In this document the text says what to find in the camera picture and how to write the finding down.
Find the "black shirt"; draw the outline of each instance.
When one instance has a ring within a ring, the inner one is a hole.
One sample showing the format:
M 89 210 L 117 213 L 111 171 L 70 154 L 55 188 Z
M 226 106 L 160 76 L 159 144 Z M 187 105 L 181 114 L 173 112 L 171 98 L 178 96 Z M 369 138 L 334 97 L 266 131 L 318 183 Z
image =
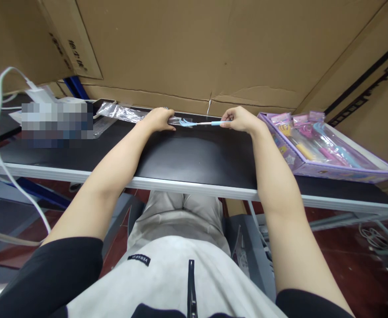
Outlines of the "black shirt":
M 67 317 L 66 305 L 95 283 L 102 269 L 102 241 L 65 238 L 37 249 L 0 295 L 0 317 Z M 287 289 L 276 305 L 289 317 L 351 318 L 334 303 L 315 294 Z M 132 317 L 185 317 L 177 310 L 139 304 Z M 213 318 L 228 317 L 216 313 Z

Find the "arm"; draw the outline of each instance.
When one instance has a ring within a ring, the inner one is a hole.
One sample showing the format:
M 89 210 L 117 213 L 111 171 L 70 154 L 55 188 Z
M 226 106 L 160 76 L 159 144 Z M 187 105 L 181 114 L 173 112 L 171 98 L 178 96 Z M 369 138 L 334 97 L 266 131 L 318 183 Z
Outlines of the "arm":
M 226 111 L 222 127 L 251 135 L 257 192 L 265 211 L 278 292 L 294 288 L 324 297 L 352 314 L 307 221 L 290 168 L 260 119 L 242 107 Z
M 138 122 L 96 166 L 43 245 L 77 236 L 103 240 L 117 199 L 132 180 L 150 135 L 155 131 L 176 130 L 167 124 L 173 115 L 173 110 L 156 108 Z

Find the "charging cable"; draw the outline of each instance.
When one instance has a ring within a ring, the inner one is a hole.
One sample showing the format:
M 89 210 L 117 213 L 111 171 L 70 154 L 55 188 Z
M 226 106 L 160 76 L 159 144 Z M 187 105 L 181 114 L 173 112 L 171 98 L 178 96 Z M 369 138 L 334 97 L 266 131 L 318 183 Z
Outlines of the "charging cable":
M 9 98 L 7 98 L 6 100 L 3 101 L 3 104 L 7 103 L 7 102 L 11 102 L 13 99 L 15 99 L 17 97 L 17 94 L 12 94 Z M 4 110 L 15 110 L 15 109 L 22 109 L 21 106 L 17 106 L 17 107 L 3 107 Z
M 8 67 L 8 68 L 6 68 L 1 73 L 1 75 L 0 75 L 0 115 L 1 115 L 1 109 L 3 107 L 3 80 L 4 80 L 4 77 L 12 70 L 16 70 L 17 72 L 19 72 L 20 75 L 22 75 L 24 77 L 24 79 L 26 80 L 26 83 L 29 85 L 29 87 L 32 90 L 38 90 L 36 85 L 32 81 L 30 81 L 20 70 L 18 70 L 15 67 Z M 48 223 L 48 220 L 47 220 L 44 212 L 41 210 L 41 207 L 38 205 L 38 203 L 25 190 L 23 190 L 23 188 L 13 178 L 11 173 L 8 171 L 8 168 L 6 167 L 6 165 L 5 165 L 4 161 L 3 161 L 3 158 L 1 157 L 1 153 L 0 153 L 0 165 L 3 168 L 5 174 L 10 179 L 11 183 L 17 188 L 17 190 L 19 190 L 34 205 L 34 207 L 36 208 L 36 210 L 39 213 L 39 216 L 41 217 L 42 221 L 44 222 L 45 227 L 47 229 L 47 232 L 49 234 L 51 232 L 51 227 L 50 227 L 50 225 Z M 0 241 L 7 242 L 7 243 L 12 243 L 12 244 L 28 245 L 28 246 L 38 246 L 38 245 L 40 245 L 43 242 L 43 240 L 41 242 L 33 242 L 33 241 L 21 240 L 21 239 L 14 238 L 14 237 L 11 237 L 11 236 L 8 236 L 8 235 L 4 235 L 4 234 L 1 234 L 1 233 L 0 233 Z

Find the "white cable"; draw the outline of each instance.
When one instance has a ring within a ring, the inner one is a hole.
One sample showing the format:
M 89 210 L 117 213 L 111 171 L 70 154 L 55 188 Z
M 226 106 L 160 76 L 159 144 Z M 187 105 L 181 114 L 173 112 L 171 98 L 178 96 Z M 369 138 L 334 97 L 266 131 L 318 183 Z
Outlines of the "white cable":
M 4 107 L 3 108 L 4 110 L 13 110 L 13 109 L 22 109 L 22 107 L 21 106 L 16 106 L 16 107 Z
M 363 236 L 371 246 L 376 247 L 380 250 L 388 249 L 388 240 L 374 228 L 371 227 L 369 230 L 363 230 L 362 224 L 360 223 L 358 225 L 358 231 L 360 232 L 360 235 Z
M 7 98 L 5 101 L 3 101 L 3 104 L 7 103 L 7 102 L 11 102 L 13 99 L 15 99 L 17 97 L 17 93 L 16 94 L 12 94 L 9 98 Z
M 32 88 L 32 89 L 36 89 L 36 85 L 31 82 L 20 70 L 18 70 L 17 68 L 14 68 L 14 67 L 8 67 L 6 68 L 0 75 L 0 114 L 1 114 L 1 108 L 3 106 L 3 80 L 4 80 L 4 77 L 11 71 L 11 70 L 16 70 L 18 71 L 23 77 L 24 79 L 26 80 L 27 84 Z M 35 206 L 36 210 L 38 211 L 42 221 L 44 222 L 45 224 L 45 227 L 47 229 L 47 232 L 48 234 L 51 232 L 51 227 L 49 226 L 49 223 L 48 223 L 48 220 L 47 218 L 45 217 L 45 214 L 44 212 L 41 210 L 41 207 L 38 205 L 38 203 L 25 191 L 22 189 L 21 186 L 19 186 L 19 184 L 16 182 L 16 180 L 13 178 L 13 176 L 11 175 L 11 173 L 8 171 L 7 167 L 5 166 L 5 163 L 3 161 L 3 158 L 1 157 L 1 154 L 0 154 L 0 165 L 1 167 L 3 168 L 5 174 L 8 176 L 8 178 L 10 179 L 10 181 L 12 182 L 12 184 Z

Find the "plastic bag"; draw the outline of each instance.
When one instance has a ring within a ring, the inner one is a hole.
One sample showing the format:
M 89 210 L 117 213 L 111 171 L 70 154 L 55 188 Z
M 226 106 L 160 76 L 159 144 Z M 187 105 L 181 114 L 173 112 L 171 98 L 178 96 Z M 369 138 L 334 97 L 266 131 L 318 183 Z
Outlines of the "plastic bag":
M 131 123 L 137 123 L 145 118 L 147 116 L 148 112 L 140 111 L 140 110 L 134 110 L 130 108 L 130 105 L 117 105 L 112 104 L 110 102 L 103 102 L 100 109 L 98 110 L 97 114 L 100 114 L 102 116 L 115 118 L 123 121 L 128 121 Z M 181 120 L 181 117 L 171 117 L 168 120 L 169 125 L 178 125 L 180 126 L 179 121 Z M 192 122 L 192 119 L 190 118 L 184 118 L 189 122 Z

